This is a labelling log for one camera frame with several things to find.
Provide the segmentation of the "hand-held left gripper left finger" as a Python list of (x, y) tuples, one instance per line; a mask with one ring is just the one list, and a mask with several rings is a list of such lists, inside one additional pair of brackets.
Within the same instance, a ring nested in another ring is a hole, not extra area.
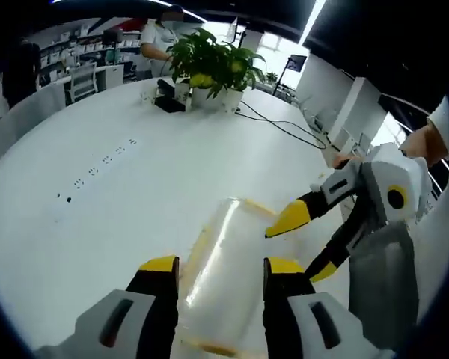
[(177, 326), (180, 258), (142, 264), (76, 321), (77, 358), (169, 358)]

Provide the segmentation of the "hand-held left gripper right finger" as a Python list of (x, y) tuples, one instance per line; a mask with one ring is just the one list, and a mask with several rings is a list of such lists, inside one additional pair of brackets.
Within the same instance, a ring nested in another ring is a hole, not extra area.
[(314, 291), (291, 260), (263, 260), (263, 326), (269, 358), (374, 358), (360, 320), (330, 294)]

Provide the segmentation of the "person's right hand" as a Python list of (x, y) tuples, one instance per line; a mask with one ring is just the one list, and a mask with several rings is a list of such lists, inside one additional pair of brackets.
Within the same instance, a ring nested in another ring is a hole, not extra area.
[(408, 157), (424, 158), (428, 168), (431, 168), (449, 154), (439, 131), (430, 121), (425, 126), (409, 134), (400, 145), (400, 150)]

